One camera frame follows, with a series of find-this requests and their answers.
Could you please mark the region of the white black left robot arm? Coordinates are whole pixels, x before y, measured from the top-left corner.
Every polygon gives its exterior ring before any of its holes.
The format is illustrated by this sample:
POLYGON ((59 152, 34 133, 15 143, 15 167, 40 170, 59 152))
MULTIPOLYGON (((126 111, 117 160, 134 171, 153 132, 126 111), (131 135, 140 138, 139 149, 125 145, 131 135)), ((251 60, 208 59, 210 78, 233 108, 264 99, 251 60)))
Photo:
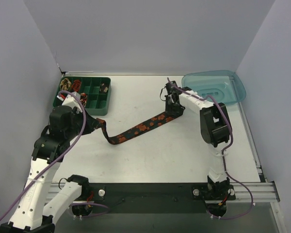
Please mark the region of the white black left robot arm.
POLYGON ((75 200, 88 201, 93 193, 88 178, 71 175, 60 192, 46 203, 64 156, 82 135, 94 129, 94 119, 76 93, 67 94, 62 105, 53 108, 49 125, 34 144, 25 187, 12 204, 15 212, 8 222, 0 225, 0 233, 52 233, 58 219, 75 200))

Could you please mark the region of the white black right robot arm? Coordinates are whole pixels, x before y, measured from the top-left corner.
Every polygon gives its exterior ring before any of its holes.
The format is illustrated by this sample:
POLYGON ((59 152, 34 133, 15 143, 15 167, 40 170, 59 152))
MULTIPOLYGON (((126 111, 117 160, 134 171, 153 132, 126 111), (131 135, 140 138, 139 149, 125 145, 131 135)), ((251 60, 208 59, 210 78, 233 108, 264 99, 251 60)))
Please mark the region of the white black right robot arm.
POLYGON ((227 174, 226 150, 233 144, 232 127, 226 106, 217 103, 213 97, 199 96, 188 87, 178 87, 175 82, 165 85, 166 109, 188 108, 199 116, 201 137, 209 146, 210 168, 208 173, 208 191, 211 199, 223 199, 224 203, 232 191, 227 174))

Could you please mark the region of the black orange floral tie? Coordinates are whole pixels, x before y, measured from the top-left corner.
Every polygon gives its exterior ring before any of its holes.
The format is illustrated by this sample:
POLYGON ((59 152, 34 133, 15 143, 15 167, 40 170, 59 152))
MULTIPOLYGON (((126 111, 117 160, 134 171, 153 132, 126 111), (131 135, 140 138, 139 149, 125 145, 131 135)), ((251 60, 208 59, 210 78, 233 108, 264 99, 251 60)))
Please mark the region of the black orange floral tie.
POLYGON ((134 139, 138 136, 141 136, 151 130, 154 130, 178 117, 182 116, 182 114, 172 115, 168 112, 162 112, 138 125, 116 135, 109 136, 107 133, 107 123, 105 120, 96 118, 95 129, 101 129, 104 137, 111 145, 118 145, 134 139))

